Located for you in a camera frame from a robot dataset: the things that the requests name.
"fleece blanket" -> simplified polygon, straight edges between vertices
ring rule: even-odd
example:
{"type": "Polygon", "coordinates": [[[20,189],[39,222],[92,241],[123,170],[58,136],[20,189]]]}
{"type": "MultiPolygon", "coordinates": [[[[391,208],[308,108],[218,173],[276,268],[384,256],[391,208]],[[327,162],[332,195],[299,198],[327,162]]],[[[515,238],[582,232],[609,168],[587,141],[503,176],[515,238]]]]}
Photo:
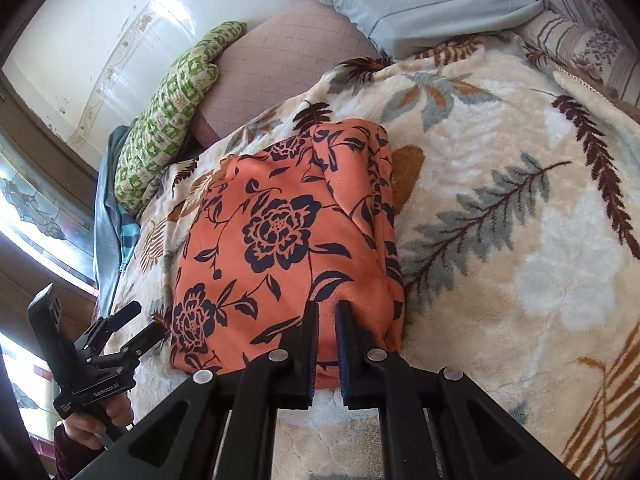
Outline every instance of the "fleece blanket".
{"type": "MultiPolygon", "coordinates": [[[[169,324],[179,254],[207,183],[312,124],[362,118],[388,133],[406,293],[402,354],[463,369],[581,479],[610,478],[640,430],[640,126],[514,34],[413,59],[349,60],[152,183],[116,309],[169,324]]],[[[170,344],[130,393],[142,417],[185,375],[170,344]]],[[[375,412],[316,392],[278,416],[275,479],[381,478],[375,412]]]]}

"maroon sleeve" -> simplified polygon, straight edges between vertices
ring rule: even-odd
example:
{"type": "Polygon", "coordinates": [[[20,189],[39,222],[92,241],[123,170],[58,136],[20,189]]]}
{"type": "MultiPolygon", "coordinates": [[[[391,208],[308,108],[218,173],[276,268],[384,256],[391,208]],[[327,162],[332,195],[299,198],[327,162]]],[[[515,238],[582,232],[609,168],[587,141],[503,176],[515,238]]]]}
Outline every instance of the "maroon sleeve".
{"type": "Polygon", "coordinates": [[[71,480],[104,450],[94,451],[71,440],[60,424],[53,433],[56,450],[56,480],[71,480]]]}

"person's arm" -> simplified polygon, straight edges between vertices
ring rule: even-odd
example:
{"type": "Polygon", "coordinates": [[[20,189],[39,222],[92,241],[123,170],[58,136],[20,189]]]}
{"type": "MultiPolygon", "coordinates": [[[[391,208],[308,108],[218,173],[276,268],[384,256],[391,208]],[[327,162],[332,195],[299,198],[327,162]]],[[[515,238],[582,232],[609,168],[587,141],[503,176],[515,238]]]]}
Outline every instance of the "person's arm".
{"type": "MultiPolygon", "coordinates": [[[[126,395],[110,399],[104,406],[116,426],[133,422],[133,410],[126,395]]],[[[86,413],[76,412],[54,431],[56,480],[71,480],[103,452],[95,433],[103,433],[104,425],[86,413]]]]}

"white flower pattern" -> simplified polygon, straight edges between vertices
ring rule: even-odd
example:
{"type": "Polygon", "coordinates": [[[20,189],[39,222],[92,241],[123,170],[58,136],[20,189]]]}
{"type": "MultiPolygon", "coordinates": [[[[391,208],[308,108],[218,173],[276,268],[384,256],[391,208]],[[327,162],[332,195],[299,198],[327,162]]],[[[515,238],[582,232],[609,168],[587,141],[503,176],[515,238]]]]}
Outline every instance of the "white flower pattern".
{"type": "Polygon", "coordinates": [[[611,279],[623,251],[593,185],[571,216],[553,207],[543,211],[541,242],[516,271],[514,288],[524,310],[531,316],[558,315],[569,330],[603,326],[616,308],[611,279]]]}

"human hand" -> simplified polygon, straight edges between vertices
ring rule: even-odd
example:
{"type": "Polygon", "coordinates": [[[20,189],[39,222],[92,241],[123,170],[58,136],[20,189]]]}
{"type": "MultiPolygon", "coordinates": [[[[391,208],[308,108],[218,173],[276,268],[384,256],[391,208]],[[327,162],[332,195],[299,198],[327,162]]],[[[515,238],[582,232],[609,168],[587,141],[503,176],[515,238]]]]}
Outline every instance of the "human hand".
{"type": "MultiPolygon", "coordinates": [[[[114,426],[128,426],[133,422],[133,410],[131,402],[126,394],[119,394],[102,403],[107,415],[111,418],[114,426]]],[[[106,428],[97,418],[83,412],[75,412],[69,415],[64,421],[65,432],[68,437],[82,444],[89,449],[102,449],[95,433],[104,433],[106,428]]]]}

